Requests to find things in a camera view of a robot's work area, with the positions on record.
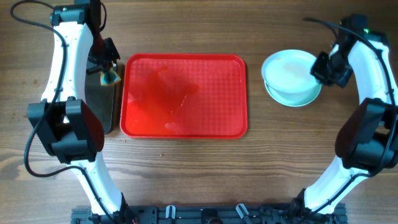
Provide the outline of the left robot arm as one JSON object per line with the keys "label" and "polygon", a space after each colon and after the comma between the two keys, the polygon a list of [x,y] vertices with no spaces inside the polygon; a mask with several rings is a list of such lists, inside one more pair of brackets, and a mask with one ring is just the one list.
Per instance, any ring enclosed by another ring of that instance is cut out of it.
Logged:
{"label": "left robot arm", "polygon": [[113,65],[120,58],[113,41],[101,36],[105,10],[101,1],[53,7],[47,27],[54,33],[49,81],[40,103],[30,104],[27,115],[34,128],[30,137],[39,137],[47,153],[79,180],[91,203],[88,220],[134,223],[134,213],[103,159],[101,121],[86,104],[86,76],[113,75]]}

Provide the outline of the white plate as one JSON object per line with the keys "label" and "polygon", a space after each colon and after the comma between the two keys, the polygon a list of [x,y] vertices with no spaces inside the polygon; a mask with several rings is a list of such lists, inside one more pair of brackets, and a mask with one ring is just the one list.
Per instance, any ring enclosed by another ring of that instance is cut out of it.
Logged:
{"label": "white plate", "polygon": [[303,50],[281,50],[265,59],[261,74],[264,81],[274,90],[302,93],[319,85],[310,74],[315,61],[314,55]]}
{"label": "white plate", "polygon": [[268,94],[276,102],[289,107],[301,107],[313,102],[321,92],[322,85],[318,84],[314,89],[302,93],[286,93],[276,90],[264,82]]}

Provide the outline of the white plate front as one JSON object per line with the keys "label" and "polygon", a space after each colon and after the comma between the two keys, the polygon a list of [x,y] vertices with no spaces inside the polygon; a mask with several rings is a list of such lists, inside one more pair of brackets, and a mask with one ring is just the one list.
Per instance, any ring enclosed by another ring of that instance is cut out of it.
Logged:
{"label": "white plate front", "polygon": [[265,59],[261,74],[264,81],[274,90],[302,93],[319,85],[310,74],[315,61],[314,55],[303,50],[281,50]]}

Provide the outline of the green yellow sponge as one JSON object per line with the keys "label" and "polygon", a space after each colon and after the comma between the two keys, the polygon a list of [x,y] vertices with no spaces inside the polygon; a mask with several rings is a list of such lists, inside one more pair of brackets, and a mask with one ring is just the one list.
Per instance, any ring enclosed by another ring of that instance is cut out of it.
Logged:
{"label": "green yellow sponge", "polygon": [[110,70],[106,72],[101,72],[100,76],[100,84],[101,86],[111,86],[118,84],[121,81],[121,77],[118,75],[118,73],[111,68]]}

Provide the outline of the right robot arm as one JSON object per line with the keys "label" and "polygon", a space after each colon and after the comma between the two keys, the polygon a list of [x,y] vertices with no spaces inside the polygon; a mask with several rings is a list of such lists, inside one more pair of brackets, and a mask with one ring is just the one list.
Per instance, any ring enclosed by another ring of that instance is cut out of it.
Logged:
{"label": "right robot arm", "polygon": [[342,88],[354,76],[360,104],[338,132],[332,163],[292,199],[288,218],[295,223],[331,221],[337,204],[360,182],[397,164],[397,84],[386,34],[369,30],[368,18],[360,14],[322,24],[336,40],[310,73],[323,85]]}

